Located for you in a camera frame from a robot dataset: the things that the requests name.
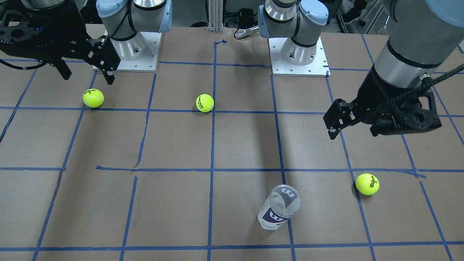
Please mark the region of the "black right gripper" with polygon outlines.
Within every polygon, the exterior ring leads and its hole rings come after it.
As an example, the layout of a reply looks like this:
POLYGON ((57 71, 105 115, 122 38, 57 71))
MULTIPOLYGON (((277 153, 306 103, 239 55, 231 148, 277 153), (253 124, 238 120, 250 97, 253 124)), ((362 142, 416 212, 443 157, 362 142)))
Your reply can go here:
POLYGON ((72 71, 63 58, 74 58, 100 69, 108 85, 114 83, 114 70, 121 59, 108 35, 91 38, 83 24, 48 22, 47 36, 51 40, 47 48, 51 56, 47 63, 56 68, 64 80, 70 79, 72 71))

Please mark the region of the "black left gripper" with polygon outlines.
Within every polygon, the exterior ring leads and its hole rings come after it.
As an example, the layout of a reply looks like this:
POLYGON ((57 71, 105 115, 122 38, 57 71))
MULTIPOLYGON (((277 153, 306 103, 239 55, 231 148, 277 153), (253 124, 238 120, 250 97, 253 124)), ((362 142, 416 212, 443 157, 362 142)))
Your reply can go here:
POLYGON ((331 140, 335 140, 342 129, 358 123, 372 125, 375 116, 387 106, 411 98, 411 88, 401 88, 382 79, 374 67, 363 81, 353 102, 335 99, 323 116, 331 140))

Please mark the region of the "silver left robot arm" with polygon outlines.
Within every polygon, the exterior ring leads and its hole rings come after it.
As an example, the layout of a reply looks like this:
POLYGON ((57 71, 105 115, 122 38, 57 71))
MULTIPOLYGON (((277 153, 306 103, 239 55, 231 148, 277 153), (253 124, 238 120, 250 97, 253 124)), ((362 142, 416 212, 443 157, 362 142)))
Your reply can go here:
POLYGON ((433 79, 463 40, 462 0, 385 0, 396 22, 387 43, 351 102, 336 99, 323 116, 330 139, 358 123, 372 136, 431 132, 442 126, 431 87, 463 70, 433 79))

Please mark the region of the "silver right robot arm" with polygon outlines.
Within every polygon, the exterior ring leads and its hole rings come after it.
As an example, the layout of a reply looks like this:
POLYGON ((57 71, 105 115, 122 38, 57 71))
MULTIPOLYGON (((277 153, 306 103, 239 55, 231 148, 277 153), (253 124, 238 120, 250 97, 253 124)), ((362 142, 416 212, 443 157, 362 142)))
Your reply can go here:
POLYGON ((97 39, 83 35, 64 42, 63 57, 75 58, 100 70, 111 85, 114 72, 157 70, 161 35, 170 30, 170 0, 98 0, 98 16, 105 34, 97 39))

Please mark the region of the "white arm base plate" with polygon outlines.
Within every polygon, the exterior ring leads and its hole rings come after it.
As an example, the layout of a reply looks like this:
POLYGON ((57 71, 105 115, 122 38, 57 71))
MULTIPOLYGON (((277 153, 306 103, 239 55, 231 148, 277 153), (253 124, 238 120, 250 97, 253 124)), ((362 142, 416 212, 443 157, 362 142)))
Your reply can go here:
POLYGON ((111 71, 156 73, 162 36, 162 33, 138 32, 126 41, 108 40, 120 58, 118 67, 111 71))
POLYGON ((273 76, 331 75, 321 38, 312 47, 297 46, 290 38, 270 38, 268 45, 273 76))

